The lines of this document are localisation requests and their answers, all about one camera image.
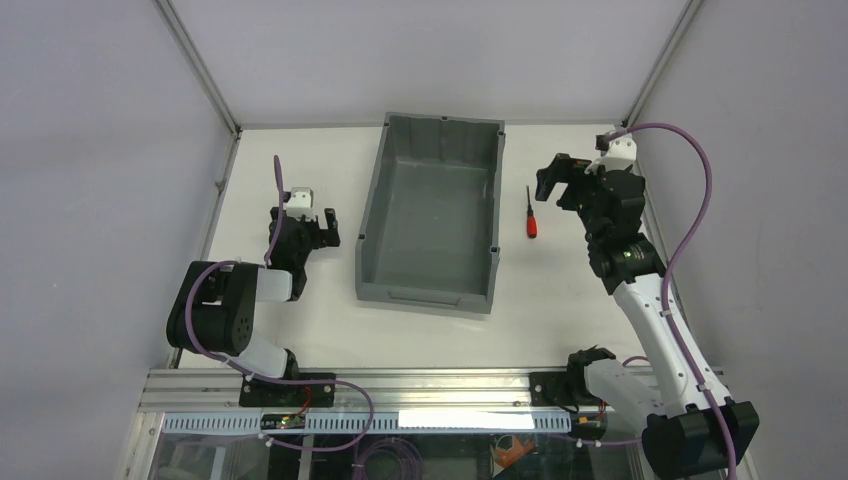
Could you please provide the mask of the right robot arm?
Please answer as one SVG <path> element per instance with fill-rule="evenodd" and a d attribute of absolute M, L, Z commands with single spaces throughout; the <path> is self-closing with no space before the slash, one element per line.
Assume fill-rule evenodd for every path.
<path fill-rule="evenodd" d="M 577 392 L 624 417 L 657 478 L 718 470 L 735 478 L 759 415 L 751 402 L 733 399 L 678 318 L 669 272 L 641 231 L 645 179 L 559 153 L 536 173 L 536 201 L 558 184 L 565 190 L 556 204 L 579 217 L 590 267 L 632 325 L 657 384 L 650 388 L 610 354 L 587 349 L 569 359 Z"/>

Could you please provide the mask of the red handled screwdriver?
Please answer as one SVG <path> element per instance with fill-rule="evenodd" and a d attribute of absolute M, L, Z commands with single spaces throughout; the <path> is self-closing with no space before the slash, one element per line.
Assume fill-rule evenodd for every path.
<path fill-rule="evenodd" d="M 535 239 L 538 236 L 538 226 L 529 186 L 526 186 L 526 235 L 529 239 Z"/>

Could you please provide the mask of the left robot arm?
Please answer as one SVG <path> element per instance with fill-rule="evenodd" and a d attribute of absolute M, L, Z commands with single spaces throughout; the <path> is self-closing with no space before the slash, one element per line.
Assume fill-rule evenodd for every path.
<path fill-rule="evenodd" d="M 170 346 L 219 360 L 249 378 L 301 380 L 295 354 L 255 332 L 258 303 L 296 302 L 307 284 L 310 254 L 341 244 L 334 209 L 316 216 L 270 210 L 267 265 L 194 261 L 187 268 L 166 325 Z"/>

